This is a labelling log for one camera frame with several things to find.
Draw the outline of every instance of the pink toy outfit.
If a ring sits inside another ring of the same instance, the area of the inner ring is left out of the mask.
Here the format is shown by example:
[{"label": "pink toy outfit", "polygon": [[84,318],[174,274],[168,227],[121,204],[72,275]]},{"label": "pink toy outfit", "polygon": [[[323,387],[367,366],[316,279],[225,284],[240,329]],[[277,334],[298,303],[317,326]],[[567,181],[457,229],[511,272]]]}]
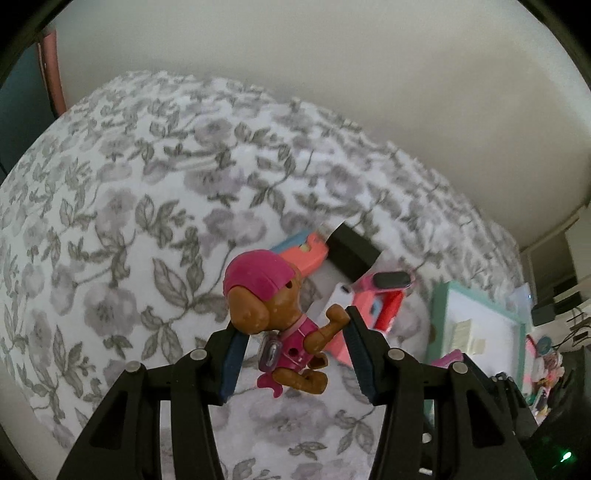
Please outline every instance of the pink toy outfit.
[{"label": "pink toy outfit", "polygon": [[[288,368],[295,372],[301,372],[306,365],[314,358],[312,353],[304,349],[304,338],[306,335],[318,330],[318,326],[305,314],[287,330],[279,334],[279,341],[282,343],[281,356],[277,362],[277,368]],[[273,372],[263,373],[257,380],[259,388],[272,388],[273,397],[280,397],[283,393],[283,385],[273,380]]]},{"label": "pink toy outfit", "polygon": [[[270,250],[252,250],[234,258],[223,280],[224,296],[234,287],[244,287],[262,301],[273,298],[290,280],[296,276],[291,265]],[[269,369],[261,369],[265,373],[256,381],[259,388],[272,388],[273,396],[283,393],[283,386],[273,380],[276,368],[288,368],[301,372],[314,358],[304,349],[304,338],[318,330],[318,326],[306,315],[302,315],[295,324],[281,332],[277,337],[281,345],[277,364]]]}]

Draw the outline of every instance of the toy figure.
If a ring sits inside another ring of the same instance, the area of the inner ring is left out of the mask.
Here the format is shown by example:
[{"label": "toy figure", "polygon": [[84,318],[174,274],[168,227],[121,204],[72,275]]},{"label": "toy figure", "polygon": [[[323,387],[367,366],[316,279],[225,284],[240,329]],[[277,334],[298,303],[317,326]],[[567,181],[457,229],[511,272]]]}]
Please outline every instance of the toy figure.
[{"label": "toy figure", "polygon": [[269,250],[238,255],[223,280],[237,330],[247,335],[279,331],[268,333],[261,345],[259,369],[264,373],[256,382],[259,388],[272,388],[275,398],[283,386],[312,394],[326,389],[328,378],[317,371],[328,365],[322,349],[350,320],[335,304],[326,312],[329,324],[319,328],[300,310],[301,283],[299,270]]}]

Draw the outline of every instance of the metal screw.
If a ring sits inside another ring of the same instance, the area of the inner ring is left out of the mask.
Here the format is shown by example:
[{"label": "metal screw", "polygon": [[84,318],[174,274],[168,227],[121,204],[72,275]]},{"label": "metal screw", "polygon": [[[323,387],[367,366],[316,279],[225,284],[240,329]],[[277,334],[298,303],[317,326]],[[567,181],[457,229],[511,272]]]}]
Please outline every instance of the metal screw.
[{"label": "metal screw", "polygon": [[400,348],[391,348],[388,350],[388,356],[392,360],[400,361],[404,358],[404,352]]},{"label": "metal screw", "polygon": [[141,363],[139,363],[137,360],[132,360],[131,362],[127,363],[127,365],[125,365],[125,370],[127,372],[129,372],[130,374],[134,374],[141,367],[142,367],[142,364]]},{"label": "metal screw", "polygon": [[464,362],[454,362],[452,368],[459,374],[465,374],[468,372],[468,367]]},{"label": "metal screw", "polygon": [[205,360],[205,357],[207,357],[207,352],[203,348],[196,348],[191,352],[190,357],[195,361]]}]

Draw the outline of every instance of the floral bedspread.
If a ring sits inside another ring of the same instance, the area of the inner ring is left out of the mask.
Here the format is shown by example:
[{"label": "floral bedspread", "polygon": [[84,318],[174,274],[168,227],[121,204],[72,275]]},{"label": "floral bedspread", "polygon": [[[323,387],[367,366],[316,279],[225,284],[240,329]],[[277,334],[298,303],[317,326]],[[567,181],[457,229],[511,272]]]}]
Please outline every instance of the floral bedspread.
[{"label": "floral bedspread", "polygon": [[[435,284],[502,303],[522,283],[503,228],[356,123],[232,80],[117,77],[49,127],[0,188],[0,356],[70,448],[126,362],[175,362],[225,326],[231,258],[324,220],[346,220],[415,271],[389,340],[419,359]],[[308,280],[303,307],[318,296]],[[212,407],[227,477],[367,478],[383,410],[352,371],[332,361],[325,394],[274,400],[253,388],[257,347],[235,396]]]}]

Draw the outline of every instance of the whiteboard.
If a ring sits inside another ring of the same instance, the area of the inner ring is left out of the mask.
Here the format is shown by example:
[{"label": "whiteboard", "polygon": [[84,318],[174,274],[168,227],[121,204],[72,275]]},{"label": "whiteboard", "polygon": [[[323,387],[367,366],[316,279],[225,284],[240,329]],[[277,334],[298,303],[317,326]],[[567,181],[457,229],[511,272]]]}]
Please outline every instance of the whiteboard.
[{"label": "whiteboard", "polygon": [[453,288],[447,298],[441,356],[451,352],[454,326],[465,320],[472,320],[472,338],[486,339],[482,354],[469,355],[472,361],[489,377],[506,372],[518,379],[520,324]]}]

